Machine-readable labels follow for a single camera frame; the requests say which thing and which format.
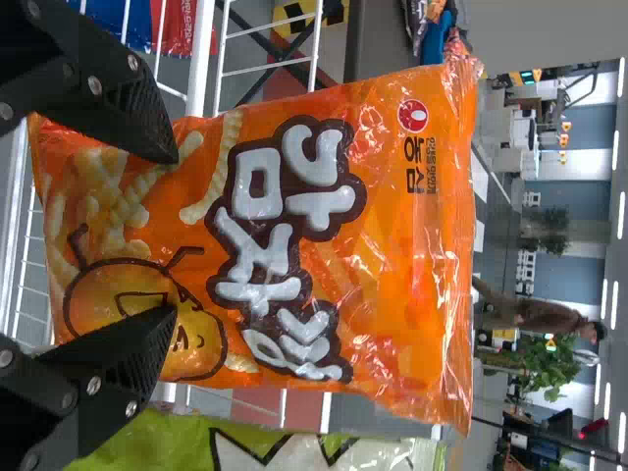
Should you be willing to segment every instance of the brown coat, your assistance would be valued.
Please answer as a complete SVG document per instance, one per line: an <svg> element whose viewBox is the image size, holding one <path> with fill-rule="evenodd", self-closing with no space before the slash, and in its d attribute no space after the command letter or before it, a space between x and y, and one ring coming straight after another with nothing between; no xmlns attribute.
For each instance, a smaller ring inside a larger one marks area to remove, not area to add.
<svg viewBox="0 0 628 471"><path fill-rule="evenodd" d="M523 331L571 334L587 323L587 319L578 311L561 304L538 299L520 299L518 307L523 324L517 327Z"/></svg>

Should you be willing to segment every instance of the cartoon character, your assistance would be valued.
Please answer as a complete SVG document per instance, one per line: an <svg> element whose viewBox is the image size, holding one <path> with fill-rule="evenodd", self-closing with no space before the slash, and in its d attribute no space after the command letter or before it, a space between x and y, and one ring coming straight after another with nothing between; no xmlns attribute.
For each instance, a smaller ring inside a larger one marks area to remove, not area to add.
<svg viewBox="0 0 628 471"><path fill-rule="evenodd" d="M203 310L200 301L170 273L184 257L200 255L203 248L181 247L165 266L129 257L88 265L79 247L79 239L87 231L87 224L83 224L68 237L80 266L63 301L64 321L70 333L78 337L152 307L175 305L178 322L162 378L197 381L214 376L227 359L223 323ZM204 373L190 377L186 371Z"/></svg>

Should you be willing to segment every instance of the metal screw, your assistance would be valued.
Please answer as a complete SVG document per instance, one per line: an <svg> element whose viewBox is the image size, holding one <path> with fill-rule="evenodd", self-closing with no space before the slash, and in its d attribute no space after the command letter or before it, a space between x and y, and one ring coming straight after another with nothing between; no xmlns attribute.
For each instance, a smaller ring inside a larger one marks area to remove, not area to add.
<svg viewBox="0 0 628 471"><path fill-rule="evenodd" d="M102 83L100 83L100 80L98 78L96 78L95 76L90 76L87 79L87 84L89 85L89 89L94 95L102 95Z"/></svg>
<svg viewBox="0 0 628 471"><path fill-rule="evenodd" d="M0 368L6 368L13 362L13 351L2 350L0 351Z"/></svg>
<svg viewBox="0 0 628 471"><path fill-rule="evenodd" d="M87 385L87 393L89 395L95 395L100 391L100 386L102 385L102 381L99 377L94 376L91 380L89 380L89 384Z"/></svg>
<svg viewBox="0 0 628 471"><path fill-rule="evenodd" d="M9 103L0 101L0 118L4 121L10 121L13 119L13 108Z"/></svg>
<svg viewBox="0 0 628 471"><path fill-rule="evenodd" d="M137 402L132 400L131 402L129 402L129 405L127 405L127 418L131 419L132 416L135 415L136 411L137 411Z"/></svg>
<svg viewBox="0 0 628 471"><path fill-rule="evenodd" d="M63 399L61 399L61 408L67 409L74 402L74 395L71 392L67 392L64 394Z"/></svg>
<svg viewBox="0 0 628 471"><path fill-rule="evenodd" d="M39 456L37 456L36 454L31 454L24 461L24 466L22 467L22 469L24 471L32 471L33 469L37 467L38 464L39 464Z"/></svg>
<svg viewBox="0 0 628 471"><path fill-rule="evenodd" d="M75 74L75 70L72 68L70 64L63 65L63 77L65 79L69 79L74 74Z"/></svg>
<svg viewBox="0 0 628 471"><path fill-rule="evenodd" d="M137 58L133 56L132 54L129 54L128 60L129 60L129 67L131 68L131 70L134 72L137 72L137 69L139 69Z"/></svg>
<svg viewBox="0 0 628 471"><path fill-rule="evenodd" d="M41 10L39 10L39 5L37 5L32 0L28 2L28 11L34 18L37 18L38 20L39 17L41 17Z"/></svg>

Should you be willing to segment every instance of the red circular logo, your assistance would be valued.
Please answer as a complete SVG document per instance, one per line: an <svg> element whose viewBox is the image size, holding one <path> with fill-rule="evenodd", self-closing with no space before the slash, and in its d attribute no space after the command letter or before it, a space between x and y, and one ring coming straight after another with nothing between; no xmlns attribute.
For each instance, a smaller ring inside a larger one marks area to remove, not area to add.
<svg viewBox="0 0 628 471"><path fill-rule="evenodd" d="M410 132L421 132L428 125L428 108L419 100L406 100L399 106L399 122Z"/></svg>

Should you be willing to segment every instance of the green bag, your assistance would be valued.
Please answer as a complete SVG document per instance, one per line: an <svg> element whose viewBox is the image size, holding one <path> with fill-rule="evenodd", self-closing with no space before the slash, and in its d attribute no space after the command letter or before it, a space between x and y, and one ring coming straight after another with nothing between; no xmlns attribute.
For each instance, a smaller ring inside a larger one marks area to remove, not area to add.
<svg viewBox="0 0 628 471"><path fill-rule="evenodd" d="M66 471L441 471L443 444L272 431L146 409Z"/></svg>

